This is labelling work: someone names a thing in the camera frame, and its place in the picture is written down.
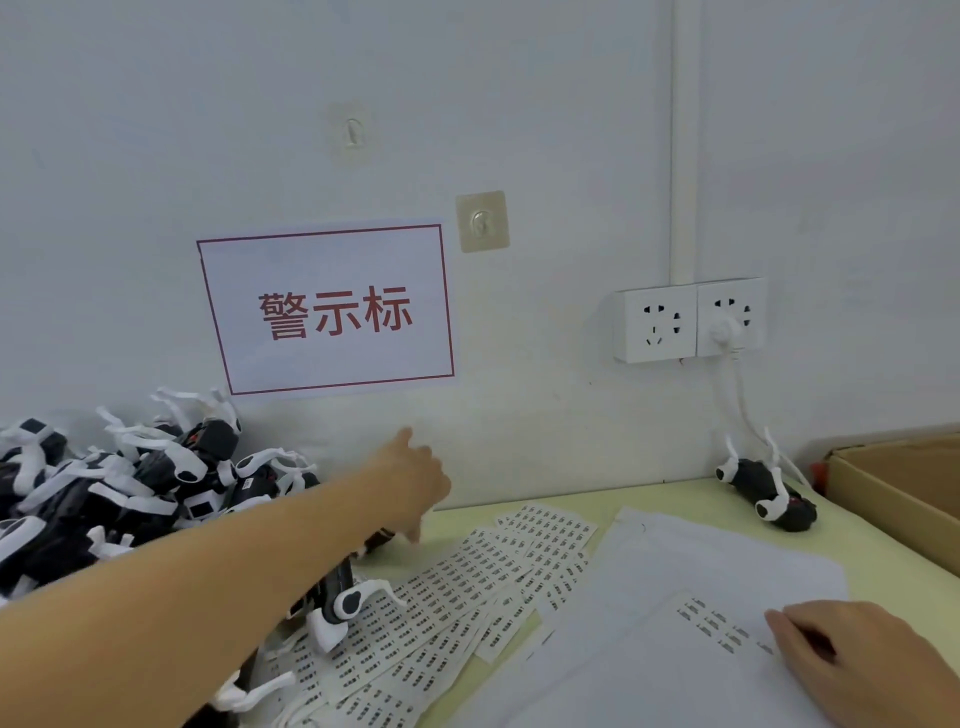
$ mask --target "brown cardboard box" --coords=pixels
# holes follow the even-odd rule
[[[827,497],[960,576],[960,434],[835,450]]]

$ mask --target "yellow tabletop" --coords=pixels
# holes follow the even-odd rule
[[[751,507],[732,488],[716,480],[646,485],[573,496],[537,498],[559,508],[576,511],[600,526],[590,540],[593,551],[602,540],[621,506],[652,511],[725,528],[769,541],[778,546],[827,556],[843,565],[851,598],[875,601],[906,619],[941,651],[954,669],[960,671],[960,579],[930,563],[923,556],[829,501],[810,495],[819,509],[819,520],[806,533],[784,533],[758,519]],[[458,508],[431,513],[423,525],[423,543],[417,548],[390,544],[369,562],[376,575],[398,578],[429,562],[462,540],[479,525],[493,525],[501,513],[518,510],[515,501]],[[450,691],[424,714],[419,728],[446,724],[457,708],[487,679],[496,667],[529,636],[539,624],[536,615],[514,637],[496,665],[470,659]]]

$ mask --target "hand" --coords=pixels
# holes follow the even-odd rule
[[[766,618],[787,666],[842,728],[960,724],[960,678],[932,644],[882,607],[811,601]]]
[[[404,427],[368,461],[365,474],[383,484],[384,498],[396,514],[384,527],[420,540],[420,518],[450,492],[444,464],[427,446],[411,448],[414,431]]]

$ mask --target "wall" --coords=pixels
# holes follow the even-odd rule
[[[707,3],[702,279],[766,275],[746,362],[788,449],[944,423],[960,391],[950,0]],[[513,245],[449,246],[459,381],[240,402],[251,447],[355,460],[404,423],[450,504],[678,479],[712,367],[612,361],[605,297],[667,275],[669,2],[0,0],[0,418],[222,379],[193,240],[441,215],[504,189]],[[376,115],[338,165],[327,105]]]

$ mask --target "paper sign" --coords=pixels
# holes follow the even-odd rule
[[[454,376],[440,224],[198,240],[230,392]]]

